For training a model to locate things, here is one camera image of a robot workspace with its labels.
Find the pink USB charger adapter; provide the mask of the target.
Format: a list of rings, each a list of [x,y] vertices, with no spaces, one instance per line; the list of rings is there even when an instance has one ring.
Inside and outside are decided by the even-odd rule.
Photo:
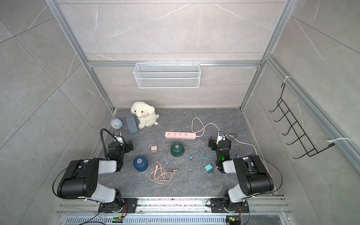
[[[151,153],[157,153],[158,152],[158,147],[156,145],[150,146],[150,148],[151,148]]]

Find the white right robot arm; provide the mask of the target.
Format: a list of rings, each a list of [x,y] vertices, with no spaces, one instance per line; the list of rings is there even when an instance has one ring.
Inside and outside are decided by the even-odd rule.
[[[247,199],[278,191],[262,162],[265,158],[257,154],[231,158],[231,145],[232,141],[225,136],[209,139],[208,146],[216,152],[216,168],[221,173],[236,174],[238,179],[238,184],[226,190],[222,198],[210,199],[209,207],[213,213],[248,212]]]

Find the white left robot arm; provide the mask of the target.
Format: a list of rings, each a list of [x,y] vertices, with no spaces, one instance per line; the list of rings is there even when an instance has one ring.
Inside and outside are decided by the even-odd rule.
[[[125,153],[134,147],[120,134],[113,135],[109,130],[100,130],[100,140],[104,149],[103,158],[72,160],[67,168],[59,173],[63,175],[58,187],[52,191],[61,199],[83,199],[99,203],[99,213],[127,214],[128,206],[118,189],[98,183],[100,174],[119,172],[124,165]]]

